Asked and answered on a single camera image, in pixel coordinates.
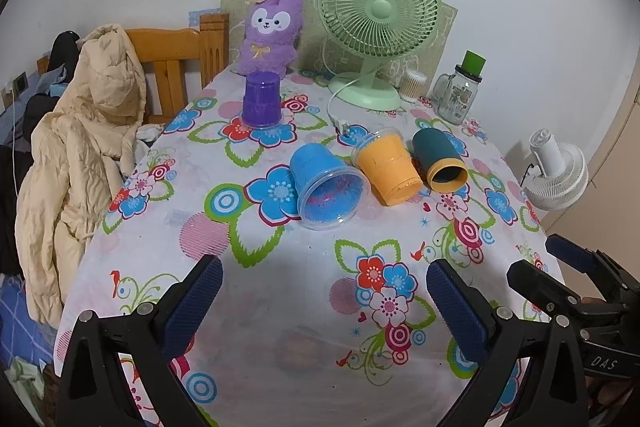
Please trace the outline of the purple plastic cup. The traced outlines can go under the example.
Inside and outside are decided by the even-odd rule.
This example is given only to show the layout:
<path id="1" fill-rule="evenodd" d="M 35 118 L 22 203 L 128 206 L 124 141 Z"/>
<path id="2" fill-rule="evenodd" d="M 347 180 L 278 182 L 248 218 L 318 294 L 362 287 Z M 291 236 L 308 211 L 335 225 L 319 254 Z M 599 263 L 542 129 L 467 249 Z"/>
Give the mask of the purple plastic cup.
<path id="1" fill-rule="evenodd" d="M 252 72 L 246 76 L 242 119 L 252 128 L 279 124 L 281 78 L 275 72 Z"/>

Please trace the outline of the teal and yellow cup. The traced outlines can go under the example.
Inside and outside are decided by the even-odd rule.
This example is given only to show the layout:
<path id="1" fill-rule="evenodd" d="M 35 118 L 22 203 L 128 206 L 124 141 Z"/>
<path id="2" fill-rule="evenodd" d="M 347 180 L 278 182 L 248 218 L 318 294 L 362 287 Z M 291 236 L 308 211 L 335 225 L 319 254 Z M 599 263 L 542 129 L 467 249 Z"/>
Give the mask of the teal and yellow cup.
<path id="1" fill-rule="evenodd" d="M 468 169 L 449 140 L 450 134 L 424 128 L 412 138 L 413 156 L 428 187 L 437 193 L 454 193 L 468 181 Z"/>

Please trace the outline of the floral tablecloth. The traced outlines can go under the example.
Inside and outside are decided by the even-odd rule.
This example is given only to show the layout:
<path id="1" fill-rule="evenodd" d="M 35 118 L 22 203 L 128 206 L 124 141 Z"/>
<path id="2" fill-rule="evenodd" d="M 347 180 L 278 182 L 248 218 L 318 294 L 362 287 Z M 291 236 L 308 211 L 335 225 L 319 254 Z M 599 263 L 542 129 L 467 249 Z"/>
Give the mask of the floral tablecloth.
<path id="1" fill-rule="evenodd" d="M 542 313 L 506 283 L 527 260 L 560 268 L 532 204 L 480 125 L 445 124 L 429 101 L 375 113 L 332 100 L 299 72 L 281 86 L 277 127 L 240 113 L 244 80 L 220 74 L 168 124 L 93 235 L 67 296 L 54 357 L 78 314 L 156 303 L 206 254 L 224 283 L 193 345 L 172 368 L 218 426 L 433 426 L 474 373 L 425 288 L 448 260 L 469 285 L 519 317 Z M 348 222 L 298 220 L 290 159 L 308 143 L 347 160 L 368 132 L 410 139 L 435 127 L 471 170 L 454 194 L 428 188 L 387 207 L 367 197 Z"/>

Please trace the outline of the cotton swab container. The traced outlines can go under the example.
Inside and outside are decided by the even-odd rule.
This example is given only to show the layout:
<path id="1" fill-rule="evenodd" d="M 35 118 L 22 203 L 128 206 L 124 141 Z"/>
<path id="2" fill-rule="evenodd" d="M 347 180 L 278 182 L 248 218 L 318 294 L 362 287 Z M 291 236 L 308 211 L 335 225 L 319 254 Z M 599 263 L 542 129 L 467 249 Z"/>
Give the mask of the cotton swab container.
<path id="1" fill-rule="evenodd" d="M 427 77 L 416 69 L 405 69 L 398 87 L 401 100 L 416 102 L 424 95 L 427 88 Z"/>

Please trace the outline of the glass jar green lid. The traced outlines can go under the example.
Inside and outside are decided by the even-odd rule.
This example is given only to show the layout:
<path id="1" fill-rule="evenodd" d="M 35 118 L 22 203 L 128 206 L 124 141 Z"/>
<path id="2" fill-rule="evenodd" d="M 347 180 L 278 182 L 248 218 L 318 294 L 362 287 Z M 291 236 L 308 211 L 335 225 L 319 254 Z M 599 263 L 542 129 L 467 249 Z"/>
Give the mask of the glass jar green lid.
<path id="1" fill-rule="evenodd" d="M 483 80 L 485 63 L 484 57 L 467 50 L 452 74 L 442 74 L 436 79 L 432 99 L 442 119 L 450 124 L 462 124 Z"/>

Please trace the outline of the purple plush rabbit toy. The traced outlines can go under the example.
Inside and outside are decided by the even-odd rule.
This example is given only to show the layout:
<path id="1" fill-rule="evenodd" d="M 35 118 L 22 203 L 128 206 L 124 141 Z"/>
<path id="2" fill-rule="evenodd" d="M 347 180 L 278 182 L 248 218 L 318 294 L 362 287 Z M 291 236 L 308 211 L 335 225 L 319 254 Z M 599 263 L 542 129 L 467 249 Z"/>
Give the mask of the purple plush rabbit toy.
<path id="1" fill-rule="evenodd" d="M 252 0 L 236 72 L 272 72 L 283 79 L 296 60 L 303 10 L 304 0 Z"/>

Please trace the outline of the blue plastic cup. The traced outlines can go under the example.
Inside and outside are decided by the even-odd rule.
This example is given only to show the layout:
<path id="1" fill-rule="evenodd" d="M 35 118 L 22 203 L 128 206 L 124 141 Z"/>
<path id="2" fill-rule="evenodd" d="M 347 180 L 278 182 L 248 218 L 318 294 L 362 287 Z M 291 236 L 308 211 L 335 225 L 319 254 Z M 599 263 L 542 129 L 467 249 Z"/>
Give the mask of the blue plastic cup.
<path id="1" fill-rule="evenodd" d="M 333 155 L 324 145 L 308 143 L 290 160 L 302 225 L 329 230 L 352 219 L 370 193 L 364 174 Z"/>

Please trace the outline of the green desk fan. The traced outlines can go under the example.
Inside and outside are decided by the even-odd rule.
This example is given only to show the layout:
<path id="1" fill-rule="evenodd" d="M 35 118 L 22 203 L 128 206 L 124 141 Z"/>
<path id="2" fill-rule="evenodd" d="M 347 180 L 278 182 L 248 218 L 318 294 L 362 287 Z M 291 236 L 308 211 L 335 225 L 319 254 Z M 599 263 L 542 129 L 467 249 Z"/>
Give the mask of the green desk fan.
<path id="1" fill-rule="evenodd" d="M 316 7 L 330 39 L 362 60 L 355 72 L 333 76 L 332 95 L 375 112 L 398 109 L 397 89 L 378 71 L 433 42 L 442 0 L 317 0 Z"/>

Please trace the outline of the wooden chair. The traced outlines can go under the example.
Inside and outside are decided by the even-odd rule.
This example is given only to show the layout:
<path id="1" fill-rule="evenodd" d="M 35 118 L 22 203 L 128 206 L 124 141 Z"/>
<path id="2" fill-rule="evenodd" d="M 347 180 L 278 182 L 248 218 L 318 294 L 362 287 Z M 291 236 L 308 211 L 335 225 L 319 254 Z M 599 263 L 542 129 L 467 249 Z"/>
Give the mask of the wooden chair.
<path id="1" fill-rule="evenodd" d="M 229 15 L 202 15 L 196 29 L 103 25 L 76 48 L 73 79 L 45 121 L 70 116 L 116 127 L 168 124 L 186 107 L 186 62 L 198 62 L 203 87 L 229 64 Z"/>

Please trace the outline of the orange plastic cup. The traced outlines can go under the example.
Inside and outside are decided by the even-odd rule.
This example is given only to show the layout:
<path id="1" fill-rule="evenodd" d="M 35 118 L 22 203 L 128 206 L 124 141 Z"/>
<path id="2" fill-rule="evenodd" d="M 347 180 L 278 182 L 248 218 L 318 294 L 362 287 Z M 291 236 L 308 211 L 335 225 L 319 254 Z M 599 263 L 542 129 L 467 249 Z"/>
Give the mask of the orange plastic cup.
<path id="1" fill-rule="evenodd" d="M 416 196 L 423 181 L 395 128 L 366 134 L 352 151 L 352 165 L 368 178 L 382 203 L 396 206 Z"/>

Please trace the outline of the beige quilted jacket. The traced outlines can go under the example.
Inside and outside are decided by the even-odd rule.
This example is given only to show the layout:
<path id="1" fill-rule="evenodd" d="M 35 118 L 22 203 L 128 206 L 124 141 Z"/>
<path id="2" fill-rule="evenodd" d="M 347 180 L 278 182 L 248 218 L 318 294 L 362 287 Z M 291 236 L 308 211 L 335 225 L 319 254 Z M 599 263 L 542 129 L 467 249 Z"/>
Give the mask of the beige quilted jacket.
<path id="1" fill-rule="evenodd" d="M 54 329 L 96 228 L 132 173 L 146 80 L 119 24 L 81 39 L 73 79 L 32 132 L 15 239 L 29 316 Z"/>

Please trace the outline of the white standing fan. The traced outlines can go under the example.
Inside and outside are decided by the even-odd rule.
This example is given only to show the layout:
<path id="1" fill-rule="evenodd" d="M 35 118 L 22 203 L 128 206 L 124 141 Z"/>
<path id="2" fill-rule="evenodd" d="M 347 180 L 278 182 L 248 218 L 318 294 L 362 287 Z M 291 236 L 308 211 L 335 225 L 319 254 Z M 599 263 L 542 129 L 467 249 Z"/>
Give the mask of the white standing fan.
<path id="1" fill-rule="evenodd" d="M 528 174 L 524 193 L 534 207 L 559 211 L 575 204 L 585 193 L 589 172 L 582 150 L 570 143 L 559 142 L 547 128 L 535 131 L 529 138 L 529 150 L 535 159 L 537 173 Z"/>

